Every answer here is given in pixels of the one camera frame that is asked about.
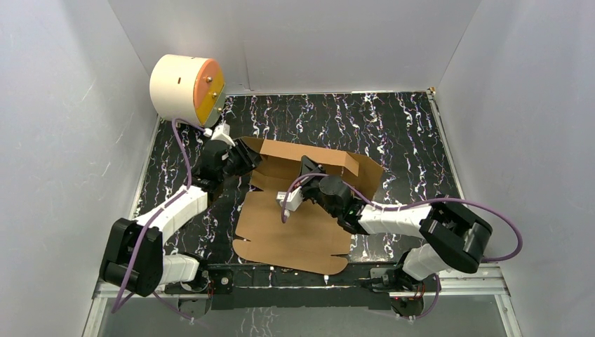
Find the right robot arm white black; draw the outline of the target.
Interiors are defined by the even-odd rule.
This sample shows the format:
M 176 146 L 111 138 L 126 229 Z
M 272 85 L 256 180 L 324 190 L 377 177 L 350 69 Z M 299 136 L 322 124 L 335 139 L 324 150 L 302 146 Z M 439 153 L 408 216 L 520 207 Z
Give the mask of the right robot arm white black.
M 475 273 L 493 233 L 484 219 L 453 201 L 416 207 L 374 204 L 306 155 L 295 186 L 302 200 L 319 205 L 350 234 L 391 233 L 425 240 L 405 252 L 395 267 L 372 271 L 359 281 L 373 292 L 415 291 L 426 278 L 447 269 Z

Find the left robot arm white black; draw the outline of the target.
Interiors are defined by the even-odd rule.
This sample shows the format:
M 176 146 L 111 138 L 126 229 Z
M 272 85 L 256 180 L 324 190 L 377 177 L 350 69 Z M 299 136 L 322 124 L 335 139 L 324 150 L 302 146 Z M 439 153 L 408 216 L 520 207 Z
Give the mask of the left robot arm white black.
M 192 253 L 164 255 L 163 245 L 195 216 L 207 211 L 228 178 L 244 176 L 262 162 L 244 140 L 209 140 L 201 148 L 186 183 L 170 198 L 132 220 L 113 224 L 99 278 L 146 297 L 158 287 L 183 283 L 201 292 L 210 275 L 204 259 Z

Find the brown cardboard box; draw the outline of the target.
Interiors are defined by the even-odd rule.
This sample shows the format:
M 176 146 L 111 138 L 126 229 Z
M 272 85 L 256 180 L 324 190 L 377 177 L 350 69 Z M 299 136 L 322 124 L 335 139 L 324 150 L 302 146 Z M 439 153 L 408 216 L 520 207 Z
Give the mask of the brown cardboard box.
M 385 172 L 375 160 L 363 154 L 325 149 L 244 136 L 243 141 L 262 157 L 252 171 L 232 246 L 242 259 L 321 275 L 343 271 L 348 261 L 352 236 L 320 206 L 306 201 L 286 223 L 276 200 L 299 176 L 301 158 L 306 155 L 327 173 L 340 176 L 372 199 Z

